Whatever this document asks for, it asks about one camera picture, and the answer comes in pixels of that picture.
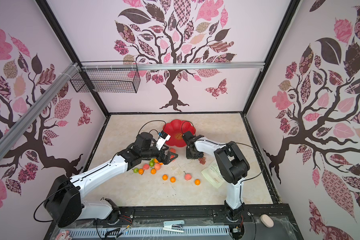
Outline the purple fake grape bunch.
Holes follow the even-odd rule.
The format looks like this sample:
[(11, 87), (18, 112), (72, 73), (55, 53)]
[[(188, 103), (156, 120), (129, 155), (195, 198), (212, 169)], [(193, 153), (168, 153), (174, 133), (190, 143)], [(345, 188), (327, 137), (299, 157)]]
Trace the purple fake grape bunch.
[(199, 163), (204, 165), (206, 163), (206, 158), (205, 157), (199, 158)]

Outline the red flower fruit bowl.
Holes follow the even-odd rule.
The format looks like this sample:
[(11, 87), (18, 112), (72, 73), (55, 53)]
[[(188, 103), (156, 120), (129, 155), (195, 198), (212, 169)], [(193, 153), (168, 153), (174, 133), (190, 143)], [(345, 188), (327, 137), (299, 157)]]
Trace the red flower fruit bowl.
[(163, 130), (170, 136), (170, 139), (166, 141), (166, 145), (178, 148), (186, 146), (186, 142), (183, 140), (184, 133), (191, 132), (193, 135), (196, 133), (196, 128), (191, 122), (181, 120), (172, 120), (170, 123), (165, 124)]

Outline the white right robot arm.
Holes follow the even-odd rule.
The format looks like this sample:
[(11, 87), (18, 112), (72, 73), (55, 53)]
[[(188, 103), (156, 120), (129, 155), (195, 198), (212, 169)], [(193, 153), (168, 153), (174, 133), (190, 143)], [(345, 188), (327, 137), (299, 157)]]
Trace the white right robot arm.
[(227, 219), (231, 222), (239, 220), (244, 211), (242, 185), (250, 170), (250, 164), (237, 143), (233, 141), (226, 144), (214, 142), (203, 135), (195, 136), (190, 131), (184, 133), (182, 138), (187, 146), (188, 159), (197, 159), (204, 154), (211, 155), (216, 159), (220, 175), (229, 184), (225, 200)]

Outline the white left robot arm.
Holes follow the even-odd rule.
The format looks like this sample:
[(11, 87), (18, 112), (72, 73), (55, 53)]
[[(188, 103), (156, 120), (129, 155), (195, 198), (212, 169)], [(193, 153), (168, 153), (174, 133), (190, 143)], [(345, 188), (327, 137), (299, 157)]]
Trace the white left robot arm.
[(159, 132), (157, 140), (152, 134), (143, 132), (105, 163), (69, 178), (65, 175), (57, 177), (43, 204), (44, 208), (59, 228), (77, 220), (98, 219), (110, 225), (117, 223), (121, 212), (111, 199), (89, 203), (85, 201), (85, 196), (111, 178), (132, 170), (142, 161), (156, 159), (164, 165), (169, 164), (177, 158), (177, 154), (170, 152), (165, 145), (170, 138), (163, 131)]

